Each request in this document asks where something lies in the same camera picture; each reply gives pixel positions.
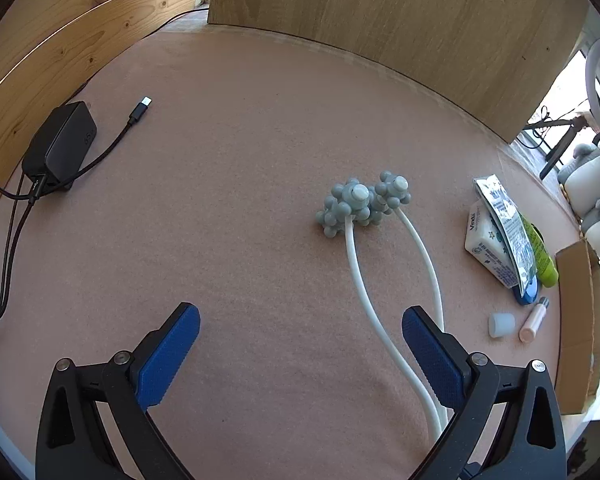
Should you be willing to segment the translucent white cap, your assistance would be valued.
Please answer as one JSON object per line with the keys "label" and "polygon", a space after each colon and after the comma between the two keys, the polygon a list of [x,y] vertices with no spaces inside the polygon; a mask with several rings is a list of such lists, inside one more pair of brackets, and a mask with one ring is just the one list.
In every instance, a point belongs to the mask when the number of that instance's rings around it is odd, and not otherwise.
{"label": "translucent white cap", "polygon": [[488,333],[492,339],[512,334],[516,328],[515,317],[511,313],[494,312],[489,316]]}

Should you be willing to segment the blue round case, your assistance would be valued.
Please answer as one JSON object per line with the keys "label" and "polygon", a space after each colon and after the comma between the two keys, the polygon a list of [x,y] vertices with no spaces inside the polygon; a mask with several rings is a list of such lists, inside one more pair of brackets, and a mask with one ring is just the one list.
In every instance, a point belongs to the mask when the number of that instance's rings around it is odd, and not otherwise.
{"label": "blue round case", "polygon": [[534,304],[539,297],[539,291],[540,285],[536,276],[532,276],[532,278],[530,278],[525,289],[521,289],[519,285],[516,285],[512,288],[514,297],[521,306]]}

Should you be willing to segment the cardboard box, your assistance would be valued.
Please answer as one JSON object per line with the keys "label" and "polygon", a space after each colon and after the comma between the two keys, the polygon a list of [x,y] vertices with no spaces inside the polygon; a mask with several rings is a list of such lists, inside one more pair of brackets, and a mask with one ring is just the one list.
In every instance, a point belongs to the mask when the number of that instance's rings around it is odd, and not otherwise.
{"label": "cardboard box", "polygon": [[564,415],[585,413],[600,385],[600,259],[586,240],[557,253],[560,345],[555,392]]}

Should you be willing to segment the green tube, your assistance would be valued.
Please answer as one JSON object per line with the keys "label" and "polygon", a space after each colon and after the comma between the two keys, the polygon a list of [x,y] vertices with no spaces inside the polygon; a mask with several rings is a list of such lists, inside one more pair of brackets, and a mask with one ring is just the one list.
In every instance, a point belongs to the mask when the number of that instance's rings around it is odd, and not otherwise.
{"label": "green tube", "polygon": [[543,287],[552,288],[559,280],[555,261],[548,252],[543,237],[536,227],[525,216],[520,216],[520,220],[533,257],[530,270]]}

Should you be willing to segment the silver foil sachet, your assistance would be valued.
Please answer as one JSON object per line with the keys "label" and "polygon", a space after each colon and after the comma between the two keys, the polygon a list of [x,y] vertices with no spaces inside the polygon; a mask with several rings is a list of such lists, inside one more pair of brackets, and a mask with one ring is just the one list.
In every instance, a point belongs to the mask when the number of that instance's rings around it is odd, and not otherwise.
{"label": "silver foil sachet", "polygon": [[526,292],[536,274],[536,265],[518,208],[495,174],[475,178],[474,185],[502,234],[509,260],[514,265],[518,288]]}

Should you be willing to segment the white tissue pack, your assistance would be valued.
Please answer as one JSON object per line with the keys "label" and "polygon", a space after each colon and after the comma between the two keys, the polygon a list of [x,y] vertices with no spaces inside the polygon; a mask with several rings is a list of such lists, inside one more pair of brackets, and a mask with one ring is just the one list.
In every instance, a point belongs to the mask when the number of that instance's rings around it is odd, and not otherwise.
{"label": "white tissue pack", "polygon": [[518,285],[503,235],[481,200],[469,208],[464,246],[504,287],[512,289]]}

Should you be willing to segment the large penguin plush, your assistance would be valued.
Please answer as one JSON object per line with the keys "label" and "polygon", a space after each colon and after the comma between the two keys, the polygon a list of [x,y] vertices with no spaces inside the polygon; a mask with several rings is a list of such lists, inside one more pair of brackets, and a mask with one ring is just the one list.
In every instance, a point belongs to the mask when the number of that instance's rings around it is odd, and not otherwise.
{"label": "large penguin plush", "polygon": [[577,145],[572,161],[558,172],[558,182],[578,217],[593,209],[600,200],[600,140]]}

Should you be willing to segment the black power adapter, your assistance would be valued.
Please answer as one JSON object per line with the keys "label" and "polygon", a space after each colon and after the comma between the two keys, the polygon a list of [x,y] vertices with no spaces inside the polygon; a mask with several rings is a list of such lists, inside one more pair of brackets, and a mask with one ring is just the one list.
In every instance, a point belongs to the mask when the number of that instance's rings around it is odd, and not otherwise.
{"label": "black power adapter", "polygon": [[78,172],[96,134],[83,101],[54,108],[23,156],[23,174],[33,183],[43,180],[41,194],[53,191]]}

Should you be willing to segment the black tripod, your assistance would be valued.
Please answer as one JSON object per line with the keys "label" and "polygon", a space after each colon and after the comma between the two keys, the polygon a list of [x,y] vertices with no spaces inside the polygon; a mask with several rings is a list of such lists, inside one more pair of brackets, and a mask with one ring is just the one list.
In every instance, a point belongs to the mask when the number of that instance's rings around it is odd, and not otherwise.
{"label": "black tripod", "polygon": [[522,131],[535,131],[543,128],[562,126],[568,126],[568,129],[545,155],[545,166],[539,174],[541,181],[543,181],[555,168],[558,160],[562,157],[565,151],[567,151],[567,148],[569,148],[569,145],[576,138],[577,134],[581,130],[588,128],[588,120],[583,114],[580,114],[570,119],[541,119],[538,122],[532,122],[531,124],[527,124],[522,127]]}

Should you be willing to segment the light wood board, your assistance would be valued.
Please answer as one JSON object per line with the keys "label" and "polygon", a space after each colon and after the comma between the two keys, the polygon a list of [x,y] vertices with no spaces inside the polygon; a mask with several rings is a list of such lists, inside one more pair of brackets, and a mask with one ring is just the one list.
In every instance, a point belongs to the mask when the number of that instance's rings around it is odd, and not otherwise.
{"label": "light wood board", "polygon": [[588,0],[211,0],[209,20],[368,58],[511,141],[566,65],[589,7]]}

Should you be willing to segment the wooden headboard panel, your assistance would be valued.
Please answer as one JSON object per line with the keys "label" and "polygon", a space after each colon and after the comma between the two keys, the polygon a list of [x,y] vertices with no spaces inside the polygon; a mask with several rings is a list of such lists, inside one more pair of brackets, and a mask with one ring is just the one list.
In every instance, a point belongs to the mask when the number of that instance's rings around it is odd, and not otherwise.
{"label": "wooden headboard panel", "polygon": [[15,0],[0,21],[0,185],[53,108],[195,0]]}

